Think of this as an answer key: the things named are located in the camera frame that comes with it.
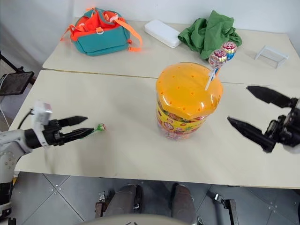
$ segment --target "table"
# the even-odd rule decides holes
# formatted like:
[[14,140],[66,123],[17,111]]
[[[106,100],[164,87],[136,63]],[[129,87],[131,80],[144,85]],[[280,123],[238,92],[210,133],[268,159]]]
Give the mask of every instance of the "table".
[[[188,140],[173,141],[156,123],[155,79],[41,71],[11,129],[35,101],[52,105],[52,119],[89,117],[63,132],[105,123],[107,130],[50,149],[35,149],[16,170],[110,178],[171,180],[260,187],[300,187],[300,155],[277,144],[271,154],[244,138],[226,117],[248,121],[263,131],[288,109],[256,99],[244,84],[224,83],[216,111]],[[298,89],[276,87],[294,97]],[[31,128],[30,120],[23,129]]]
[[[197,62],[209,66],[201,60],[197,52],[181,44],[170,48],[144,32],[146,22],[129,22],[143,38],[143,50],[139,53],[120,51],[112,54],[91,57],[79,53],[66,35],[54,52],[43,64],[43,68],[87,73],[129,75],[157,78],[161,71],[177,62]],[[169,24],[178,31],[189,25]],[[268,33],[251,30],[237,30],[243,45],[233,60],[221,71],[220,79],[225,83],[245,83],[259,85],[279,85],[298,87],[300,83],[300,59],[288,36],[280,33]],[[254,60],[263,46],[269,45],[288,54],[289,59],[278,69],[275,62],[260,57]]]

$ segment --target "lollipop stick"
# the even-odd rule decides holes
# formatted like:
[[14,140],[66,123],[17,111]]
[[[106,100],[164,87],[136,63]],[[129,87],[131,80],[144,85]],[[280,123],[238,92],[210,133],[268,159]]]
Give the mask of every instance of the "lollipop stick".
[[214,79],[215,77],[215,71],[216,69],[212,70],[209,74],[209,78],[208,78],[208,81],[207,81],[207,84],[206,84],[206,87],[205,87],[205,90],[208,89],[208,87],[210,86],[210,82],[212,81],[212,79]]

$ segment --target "plastic jar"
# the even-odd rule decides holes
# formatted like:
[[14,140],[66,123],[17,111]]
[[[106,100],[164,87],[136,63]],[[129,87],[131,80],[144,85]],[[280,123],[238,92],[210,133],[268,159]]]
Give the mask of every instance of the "plastic jar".
[[165,136],[188,138],[217,108],[223,93],[218,77],[207,91],[210,70],[196,63],[168,66],[156,82],[157,121]]

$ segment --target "plastic case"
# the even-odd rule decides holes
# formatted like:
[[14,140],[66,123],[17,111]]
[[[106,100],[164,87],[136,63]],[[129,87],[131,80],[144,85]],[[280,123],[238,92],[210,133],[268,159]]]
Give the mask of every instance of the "plastic case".
[[144,26],[145,32],[161,41],[165,45],[175,48],[181,42],[178,39],[179,31],[159,20],[152,20]]

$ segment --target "lollipop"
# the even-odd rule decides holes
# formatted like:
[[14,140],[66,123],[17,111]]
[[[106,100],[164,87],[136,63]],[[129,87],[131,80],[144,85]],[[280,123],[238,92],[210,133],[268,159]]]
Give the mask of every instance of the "lollipop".
[[212,81],[212,79],[214,79],[217,71],[226,63],[226,61],[227,61],[227,54],[222,49],[214,50],[210,54],[210,56],[208,58],[208,62],[211,65],[211,67],[213,67],[213,70],[210,72],[210,75],[209,75],[210,77],[206,84],[205,90],[208,89],[210,82]]
[[222,50],[227,53],[227,60],[231,60],[236,52],[236,44],[231,41],[227,41],[222,45]]

